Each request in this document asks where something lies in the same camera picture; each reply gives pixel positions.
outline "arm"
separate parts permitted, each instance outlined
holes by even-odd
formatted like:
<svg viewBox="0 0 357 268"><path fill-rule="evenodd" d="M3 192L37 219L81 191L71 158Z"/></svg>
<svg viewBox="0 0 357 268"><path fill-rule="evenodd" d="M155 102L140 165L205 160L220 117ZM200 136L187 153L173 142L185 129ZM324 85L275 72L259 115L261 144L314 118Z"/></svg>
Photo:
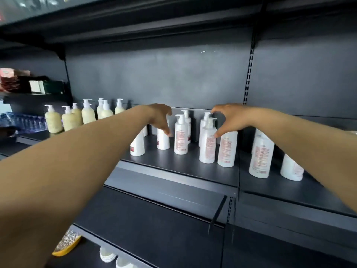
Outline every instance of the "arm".
<svg viewBox="0 0 357 268"><path fill-rule="evenodd" d="M264 132L322 185L357 212L357 136L349 132L265 108L216 105L226 121L217 131L254 126Z"/></svg>
<svg viewBox="0 0 357 268"><path fill-rule="evenodd" d="M163 104L141 105L31 146L0 162L0 259L43 267L143 127L169 134ZM21 252L21 258L14 258Z"/></svg>

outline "white pump head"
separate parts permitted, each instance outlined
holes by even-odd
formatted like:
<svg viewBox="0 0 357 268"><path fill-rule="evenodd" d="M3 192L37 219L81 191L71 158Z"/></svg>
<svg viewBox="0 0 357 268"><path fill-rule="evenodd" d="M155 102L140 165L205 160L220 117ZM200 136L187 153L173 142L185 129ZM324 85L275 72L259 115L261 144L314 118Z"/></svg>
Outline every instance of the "white pump head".
<svg viewBox="0 0 357 268"><path fill-rule="evenodd" d="M70 107L70 106L65 105L65 106L62 106L62 107L65 107L65 108L66 108L66 110L65 110L65 113L66 113L66 114L70 114L70 113L71 113L71 107Z"/></svg>
<svg viewBox="0 0 357 268"><path fill-rule="evenodd" d="M89 100L91 100L91 99L84 99L84 103L83 103L84 108L91 106L91 104L89 103Z"/></svg>
<svg viewBox="0 0 357 268"><path fill-rule="evenodd" d="M104 100L103 102L104 102L104 104L103 104L103 110L110 110L109 104L108 104L108 100Z"/></svg>
<svg viewBox="0 0 357 268"><path fill-rule="evenodd" d="M45 106L48 107L48 112L55 112L55 109L53 108L52 104L45 104Z"/></svg>
<svg viewBox="0 0 357 268"><path fill-rule="evenodd" d="M121 105L121 101L122 101L123 99L117 99L116 100L116 105L118 106L118 107L123 107L122 105Z"/></svg>
<svg viewBox="0 0 357 268"><path fill-rule="evenodd" d="M206 121L208 117L210 117L210 112L205 112L205 116L203 117L203 120Z"/></svg>
<svg viewBox="0 0 357 268"><path fill-rule="evenodd" d="M186 119L189 118L189 111L188 110L181 110L181 111L184 113Z"/></svg>
<svg viewBox="0 0 357 268"><path fill-rule="evenodd" d="M206 128L207 129L212 129L213 128L213 123L216 120L215 117L208 117L207 118L207 123L206 123Z"/></svg>
<svg viewBox="0 0 357 268"><path fill-rule="evenodd" d="M184 114L177 114L177 115L175 115L175 116L177 116L177 117L179 117L179 124L184 124L185 123L185 115Z"/></svg>

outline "bottle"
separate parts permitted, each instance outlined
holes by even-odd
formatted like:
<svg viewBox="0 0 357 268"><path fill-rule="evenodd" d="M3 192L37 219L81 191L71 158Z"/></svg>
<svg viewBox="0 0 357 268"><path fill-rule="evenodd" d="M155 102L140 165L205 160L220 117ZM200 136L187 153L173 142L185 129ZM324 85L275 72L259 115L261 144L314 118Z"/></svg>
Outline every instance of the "bottle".
<svg viewBox="0 0 357 268"><path fill-rule="evenodd" d="M187 146L187 123L183 114L175 115L179 117L175 124L175 145L173 151L178 155L183 155L188 152Z"/></svg>
<svg viewBox="0 0 357 268"><path fill-rule="evenodd" d="M157 148L161 150L170 148L170 137L166 135L163 130L157 129Z"/></svg>
<svg viewBox="0 0 357 268"><path fill-rule="evenodd" d="M98 107L97 107L98 119L102 119L102 111L103 111L103 98L99 98Z"/></svg>
<svg viewBox="0 0 357 268"><path fill-rule="evenodd" d="M147 125L142 129L142 133L145 136L147 136Z"/></svg>
<svg viewBox="0 0 357 268"><path fill-rule="evenodd" d="M45 104L48 107L48 112L45 113L47 129L50 133L59 133L63 130L61 115L55 111L52 104Z"/></svg>
<svg viewBox="0 0 357 268"><path fill-rule="evenodd" d="M89 100L91 99L84 99L82 109L83 124L95 121L95 113L94 110L90 107L91 104L89 103Z"/></svg>
<svg viewBox="0 0 357 268"><path fill-rule="evenodd" d="M236 158L238 132L230 131L221 136L218 164L223 167L234 166Z"/></svg>
<svg viewBox="0 0 357 268"><path fill-rule="evenodd" d="M252 152L251 152L251 154L253 154L253 150L254 150L254 146L255 146L255 140L256 140L256 138L257 138L257 135L260 135L261 133L262 133L261 130L255 129L255 134L254 134L254 140L253 140L253 146L252 146Z"/></svg>
<svg viewBox="0 0 357 268"><path fill-rule="evenodd" d="M71 107L68 105L62 107L66 108L65 113L62 115L63 127L65 131L77 128L79 126L78 120L76 115L71 112Z"/></svg>
<svg viewBox="0 0 357 268"><path fill-rule="evenodd" d="M132 156L141 156L145 153L144 146L144 135L142 134L142 130L135 137L135 139L130 144L130 155Z"/></svg>
<svg viewBox="0 0 357 268"><path fill-rule="evenodd" d="M77 103L73 103L72 113L76 115L78 126L83 125L82 111L78 109Z"/></svg>
<svg viewBox="0 0 357 268"><path fill-rule="evenodd" d="M110 110L107 100L104 100L103 110L101 111L101 118L113 116L113 111Z"/></svg>
<svg viewBox="0 0 357 268"><path fill-rule="evenodd" d="M187 126L187 143L190 144L191 143L191 118L189 117L189 111L188 110L181 110L184 115L185 115L185 122L188 124Z"/></svg>
<svg viewBox="0 0 357 268"><path fill-rule="evenodd" d="M201 119L201 124L200 124L200 136L199 136L199 147L201 146L202 143L202 128L206 125L207 118L210 117L210 112L205 112L205 116L203 119Z"/></svg>
<svg viewBox="0 0 357 268"><path fill-rule="evenodd" d="M249 173L254 177L265 179L269 176L271 159L273 158L274 142L262 131L257 134Z"/></svg>
<svg viewBox="0 0 357 268"><path fill-rule="evenodd" d="M116 100L116 108L114 109L114 113L115 114L118 114L118 113L121 113L121 112L123 112L124 111L124 108L123 108L123 106L121 105L121 101L122 101L123 99L117 99Z"/></svg>
<svg viewBox="0 0 357 268"><path fill-rule="evenodd" d="M205 164L212 164L215 161L216 155L216 138L215 128L213 122L215 117L208 117L206 125L202 128L202 143L200 148L200 161Z"/></svg>
<svg viewBox="0 0 357 268"><path fill-rule="evenodd" d="M284 155L283 165L281 166L280 175L288 180L302 180L304 169L299 166L293 159L287 154Z"/></svg>

